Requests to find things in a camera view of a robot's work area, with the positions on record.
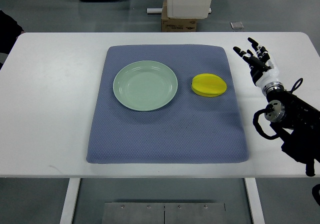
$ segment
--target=cardboard box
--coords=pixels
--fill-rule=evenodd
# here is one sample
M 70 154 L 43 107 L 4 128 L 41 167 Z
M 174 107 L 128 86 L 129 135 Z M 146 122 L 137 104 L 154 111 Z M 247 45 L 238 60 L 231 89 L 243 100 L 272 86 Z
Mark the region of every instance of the cardboard box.
M 167 0 L 163 2 L 161 13 L 161 32 L 195 32 L 197 19 L 176 19 L 169 18 L 167 15 Z

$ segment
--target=light green plate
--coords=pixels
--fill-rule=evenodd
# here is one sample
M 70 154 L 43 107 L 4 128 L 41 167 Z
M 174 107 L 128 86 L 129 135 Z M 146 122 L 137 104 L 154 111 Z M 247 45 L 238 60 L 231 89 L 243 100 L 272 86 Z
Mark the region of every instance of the light green plate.
M 118 101 L 132 110 L 148 112 L 168 104 L 178 89 L 175 73 L 166 65 L 142 60 L 121 69 L 113 81 Z

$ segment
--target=gray placemat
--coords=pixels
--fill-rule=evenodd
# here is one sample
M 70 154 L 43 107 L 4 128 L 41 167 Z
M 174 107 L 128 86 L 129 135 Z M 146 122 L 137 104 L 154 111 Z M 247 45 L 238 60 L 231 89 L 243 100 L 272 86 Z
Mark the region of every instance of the gray placemat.
M 170 67 L 178 80 L 175 97 L 148 112 L 123 106 L 113 93 L 116 74 L 143 60 Z M 227 84 L 217 97 L 196 95 L 192 78 L 213 73 Z M 248 159 L 226 53 L 210 45 L 122 45 L 109 48 L 93 116 L 89 163 L 239 163 Z

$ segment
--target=robotic hand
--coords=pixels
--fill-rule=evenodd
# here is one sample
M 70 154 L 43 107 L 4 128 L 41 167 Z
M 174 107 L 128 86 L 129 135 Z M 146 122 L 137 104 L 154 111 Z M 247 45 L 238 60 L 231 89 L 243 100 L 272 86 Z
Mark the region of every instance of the robotic hand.
M 257 132 L 268 140 L 281 138 L 281 149 L 297 162 L 306 165 L 305 173 L 309 177 L 315 175 L 315 160 L 320 162 L 320 111 L 299 99 L 293 92 L 300 87 L 300 78 L 290 91 L 285 90 L 278 80 L 279 71 L 269 52 L 252 38 L 248 38 L 256 56 L 239 47 L 233 50 L 244 59 L 249 67 L 253 83 L 260 87 L 269 102 L 265 109 L 257 111 L 253 116 L 253 125 Z M 259 124 L 259 116 L 270 121 L 270 127 L 276 132 L 269 136 Z

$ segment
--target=metal plate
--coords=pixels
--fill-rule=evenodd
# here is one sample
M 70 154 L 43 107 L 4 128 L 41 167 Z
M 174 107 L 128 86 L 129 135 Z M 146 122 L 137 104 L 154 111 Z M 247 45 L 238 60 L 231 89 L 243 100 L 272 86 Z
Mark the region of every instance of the metal plate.
M 226 224 L 224 203 L 106 202 L 102 224 Z

